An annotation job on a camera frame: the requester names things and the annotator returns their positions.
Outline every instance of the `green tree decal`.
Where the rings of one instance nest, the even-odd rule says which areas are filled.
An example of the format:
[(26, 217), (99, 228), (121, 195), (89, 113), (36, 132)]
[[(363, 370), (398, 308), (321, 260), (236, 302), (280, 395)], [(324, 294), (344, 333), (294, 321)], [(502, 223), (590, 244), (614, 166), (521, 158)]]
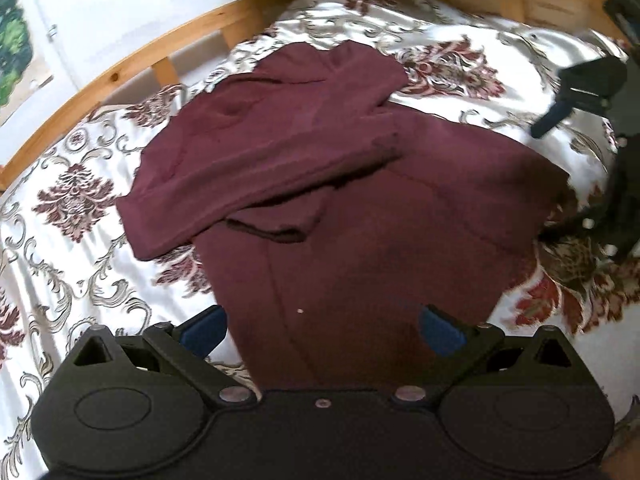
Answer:
[(0, 0), (0, 107), (9, 102), (33, 59), (29, 29), (17, 4), (18, 0)]

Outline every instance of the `bed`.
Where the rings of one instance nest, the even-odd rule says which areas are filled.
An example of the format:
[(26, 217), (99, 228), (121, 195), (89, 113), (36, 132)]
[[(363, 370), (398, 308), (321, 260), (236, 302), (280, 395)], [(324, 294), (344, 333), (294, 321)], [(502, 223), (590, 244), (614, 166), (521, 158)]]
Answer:
[[(264, 28), (262, 10), (286, 2)], [(132, 184), (142, 148), (194, 95), (251, 71), (288, 43), (368, 44), (410, 75), (392, 101), (510, 136), (568, 171), (571, 189), (549, 217), (557, 221), (599, 200), (616, 139), (607, 121), (579, 111), (543, 140), (531, 139), (527, 128), (552, 103), (558, 68), (605, 53), (625, 57), (601, 2), (239, 0), (155, 40), (91, 83), (1, 175), (0, 478), (34, 479), (46, 470), (30, 415), (88, 326), (133, 335), (156, 322), (180, 323), (216, 302), (193, 246), (137, 261), (114, 207)], [(218, 29), (232, 47), (227, 60), (196, 85), (181, 85), (168, 55)], [(127, 107), (99, 105), (148, 67), (161, 91)], [(640, 259), (616, 266), (597, 247), (569, 239), (532, 244), (522, 269), (488, 321), (512, 335), (531, 335), (543, 323), (564, 331), (612, 405), (614, 449), (640, 420), (633, 359), (640, 353)], [(229, 335), (208, 359), (253, 387)]]

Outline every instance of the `wooden bed frame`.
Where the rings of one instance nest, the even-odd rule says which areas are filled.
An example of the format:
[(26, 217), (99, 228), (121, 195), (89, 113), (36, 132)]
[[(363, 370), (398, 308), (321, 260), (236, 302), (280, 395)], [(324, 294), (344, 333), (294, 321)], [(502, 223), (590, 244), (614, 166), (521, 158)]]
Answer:
[[(191, 20), (160, 36), (112, 66), (54, 113), (24, 143), (0, 173), (5, 190), (49, 146), (69, 133), (116, 89), (152, 68), (161, 86), (180, 80), (169, 56), (219, 30), (229, 48), (262, 30), (262, 9), (291, 0), (237, 0)], [(445, 0), (468, 12), (490, 12), (505, 18), (573, 32), (593, 28), (612, 38), (622, 33), (602, 10), (604, 0)]]

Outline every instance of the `maroon hoodie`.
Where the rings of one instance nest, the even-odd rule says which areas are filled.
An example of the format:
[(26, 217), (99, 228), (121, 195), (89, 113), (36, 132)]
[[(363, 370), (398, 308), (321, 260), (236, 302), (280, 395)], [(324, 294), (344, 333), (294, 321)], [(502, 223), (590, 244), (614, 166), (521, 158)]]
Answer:
[(566, 183), (386, 100), (406, 84), (362, 44), (284, 46), (188, 103), (117, 201), (137, 258), (195, 245), (261, 388), (411, 383), (422, 305), (485, 320)]

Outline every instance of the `bed sheet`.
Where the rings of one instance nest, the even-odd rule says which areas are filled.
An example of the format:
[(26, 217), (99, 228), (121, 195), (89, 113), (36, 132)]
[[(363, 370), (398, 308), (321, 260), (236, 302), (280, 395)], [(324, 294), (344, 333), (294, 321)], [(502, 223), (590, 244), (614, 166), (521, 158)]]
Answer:
[[(567, 170), (571, 189), (550, 221), (599, 199), (616, 152), (606, 121), (575, 112), (543, 140), (526, 130), (552, 103), (558, 68), (605, 52), (624, 56), (607, 38), (472, 16), (437, 0), (296, 0), (196, 86), (167, 87), (143, 103), (91, 113), (0, 200), (1, 480), (46, 470), (31, 436), (32, 408), (89, 325), (138, 334), (156, 322), (178, 324), (216, 301), (192, 246), (151, 262), (132, 256), (114, 199), (128, 192), (143, 147), (194, 95), (252, 70), (284, 44), (331, 48), (345, 40), (405, 66), (411, 83), (392, 101), (510, 136)], [(640, 259), (615, 266), (588, 240), (570, 239), (532, 244), (524, 264), (489, 322), (513, 335), (559, 326), (628, 431), (639, 409)], [(252, 386), (230, 336), (209, 360)]]

